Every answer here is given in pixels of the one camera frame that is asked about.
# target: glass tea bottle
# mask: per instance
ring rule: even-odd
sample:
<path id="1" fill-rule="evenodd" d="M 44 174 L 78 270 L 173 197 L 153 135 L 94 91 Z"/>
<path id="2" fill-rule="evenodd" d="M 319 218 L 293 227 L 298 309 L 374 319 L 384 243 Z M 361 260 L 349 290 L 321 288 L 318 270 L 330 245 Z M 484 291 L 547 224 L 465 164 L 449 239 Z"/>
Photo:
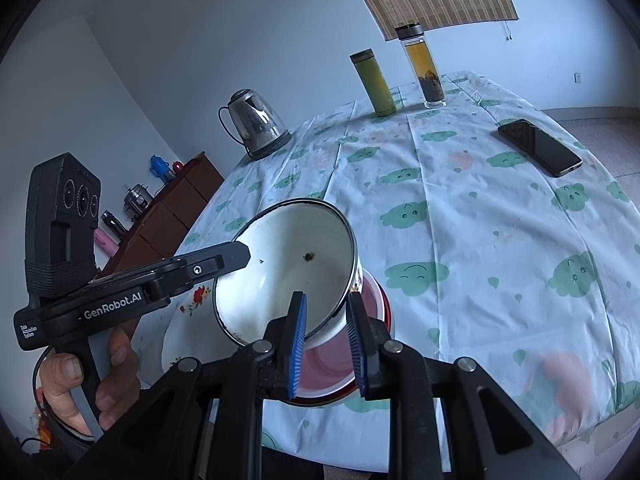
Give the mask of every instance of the glass tea bottle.
<path id="1" fill-rule="evenodd" d="M 396 28 L 398 40 L 409 58 L 418 84 L 424 95 L 424 105 L 427 108 L 439 108 L 447 104 L 442 89 L 442 82 L 438 69 L 433 62 L 429 47 L 424 41 L 424 29 L 420 23 L 410 23 Z"/>
<path id="2" fill-rule="evenodd" d="M 385 117 L 395 114 L 396 104 L 389 91 L 389 86 L 387 86 L 385 78 L 380 72 L 380 67 L 376 57 L 373 55 L 373 51 L 368 48 L 362 52 L 352 54 L 350 57 L 371 100 L 373 109 L 376 111 L 376 115 Z"/>

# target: green thermos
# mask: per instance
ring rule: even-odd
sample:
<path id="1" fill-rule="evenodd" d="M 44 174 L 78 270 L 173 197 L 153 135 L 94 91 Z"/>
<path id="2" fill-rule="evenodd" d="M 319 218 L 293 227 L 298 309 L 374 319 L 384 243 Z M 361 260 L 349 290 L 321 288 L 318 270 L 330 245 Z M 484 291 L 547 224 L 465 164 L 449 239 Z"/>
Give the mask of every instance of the green thermos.
<path id="1" fill-rule="evenodd" d="M 376 115 L 385 117 L 395 114 L 397 111 L 396 104 L 393 97 L 391 97 L 385 78 L 380 72 L 380 67 L 376 57 L 373 55 L 373 51 L 368 48 L 350 57 L 371 100 L 373 109 L 376 111 Z"/>

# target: camera lens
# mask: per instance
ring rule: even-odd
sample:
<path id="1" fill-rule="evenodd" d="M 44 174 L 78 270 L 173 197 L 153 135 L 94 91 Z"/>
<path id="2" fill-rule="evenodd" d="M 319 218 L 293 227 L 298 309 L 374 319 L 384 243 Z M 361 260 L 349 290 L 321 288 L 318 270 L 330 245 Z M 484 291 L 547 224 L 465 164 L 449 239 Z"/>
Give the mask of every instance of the camera lens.
<path id="1" fill-rule="evenodd" d="M 65 184 L 65 191 L 63 195 L 63 201 L 65 202 L 65 207 L 69 209 L 74 204 L 74 198 L 76 197 L 76 186 L 74 185 L 74 181 L 69 179 Z"/>
<path id="2" fill-rule="evenodd" d="M 85 186 L 80 186 L 78 191 L 78 212 L 80 216 L 86 215 L 86 210 L 89 207 L 89 192 Z"/>
<path id="3" fill-rule="evenodd" d="M 91 216 L 96 217 L 98 215 L 98 197 L 93 195 L 91 197 Z"/>

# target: red flower print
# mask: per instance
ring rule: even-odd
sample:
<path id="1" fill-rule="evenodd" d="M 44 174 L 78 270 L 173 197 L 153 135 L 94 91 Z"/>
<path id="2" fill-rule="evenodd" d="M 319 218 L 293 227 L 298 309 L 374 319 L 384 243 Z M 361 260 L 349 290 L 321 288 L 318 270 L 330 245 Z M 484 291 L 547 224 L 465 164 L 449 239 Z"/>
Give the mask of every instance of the red flower print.
<path id="1" fill-rule="evenodd" d="M 202 301 L 204 300 L 204 287 L 200 286 L 196 289 L 196 291 L 193 293 L 193 303 L 197 303 L 199 305 L 202 304 Z"/>

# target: kettle lid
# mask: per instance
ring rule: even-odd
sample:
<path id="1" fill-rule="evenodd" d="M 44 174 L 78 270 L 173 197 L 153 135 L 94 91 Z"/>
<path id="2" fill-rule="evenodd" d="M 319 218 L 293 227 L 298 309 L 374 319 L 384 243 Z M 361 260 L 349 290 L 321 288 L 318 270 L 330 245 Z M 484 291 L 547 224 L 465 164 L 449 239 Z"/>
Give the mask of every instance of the kettle lid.
<path id="1" fill-rule="evenodd" d="M 238 90 L 235 94 L 231 96 L 231 99 L 229 99 L 228 104 L 231 104 L 233 101 L 237 101 L 239 98 L 241 98 L 245 94 L 248 94 L 249 92 L 251 92 L 251 90 L 249 90 L 248 88 L 243 88 L 242 90 Z"/>

